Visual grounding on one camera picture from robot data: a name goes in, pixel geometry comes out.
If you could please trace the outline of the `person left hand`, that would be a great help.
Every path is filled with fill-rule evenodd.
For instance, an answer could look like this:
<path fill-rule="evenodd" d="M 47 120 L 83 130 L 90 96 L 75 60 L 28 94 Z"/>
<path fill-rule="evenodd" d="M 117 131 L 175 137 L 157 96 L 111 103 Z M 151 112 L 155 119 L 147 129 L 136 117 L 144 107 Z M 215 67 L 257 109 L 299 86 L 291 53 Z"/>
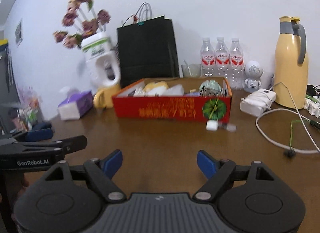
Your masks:
<path fill-rule="evenodd" d="M 1 178 L 1 203 L 4 200 L 15 200 L 25 192 L 29 182 L 24 173 L 5 173 Z"/>

